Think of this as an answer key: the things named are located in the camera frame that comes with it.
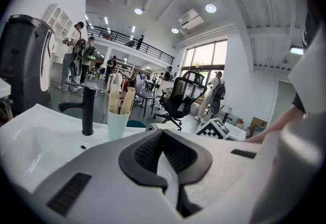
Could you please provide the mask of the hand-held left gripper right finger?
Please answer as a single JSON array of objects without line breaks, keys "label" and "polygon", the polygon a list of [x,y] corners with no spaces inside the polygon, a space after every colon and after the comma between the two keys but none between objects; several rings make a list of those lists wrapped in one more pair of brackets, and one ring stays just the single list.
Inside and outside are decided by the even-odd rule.
[{"label": "hand-held left gripper right finger", "polygon": [[163,223],[253,223],[256,195],[242,181],[254,166],[255,144],[223,141],[180,131],[162,132],[162,151],[176,174],[176,208]]}]

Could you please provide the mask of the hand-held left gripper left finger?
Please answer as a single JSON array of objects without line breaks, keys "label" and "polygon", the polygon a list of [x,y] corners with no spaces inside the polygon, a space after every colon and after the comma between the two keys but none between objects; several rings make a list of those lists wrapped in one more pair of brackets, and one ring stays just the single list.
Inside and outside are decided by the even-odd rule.
[{"label": "hand-held left gripper left finger", "polygon": [[178,223],[157,174],[162,130],[94,146],[49,175],[35,190],[68,223]]}]

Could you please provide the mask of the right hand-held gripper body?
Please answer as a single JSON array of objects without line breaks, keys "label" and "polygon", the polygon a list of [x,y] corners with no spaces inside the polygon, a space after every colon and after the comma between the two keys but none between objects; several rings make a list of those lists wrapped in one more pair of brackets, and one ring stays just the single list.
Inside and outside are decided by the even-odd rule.
[{"label": "right hand-held gripper body", "polygon": [[210,119],[202,125],[195,133],[199,136],[210,137],[221,140],[235,141],[227,126],[218,118]]}]

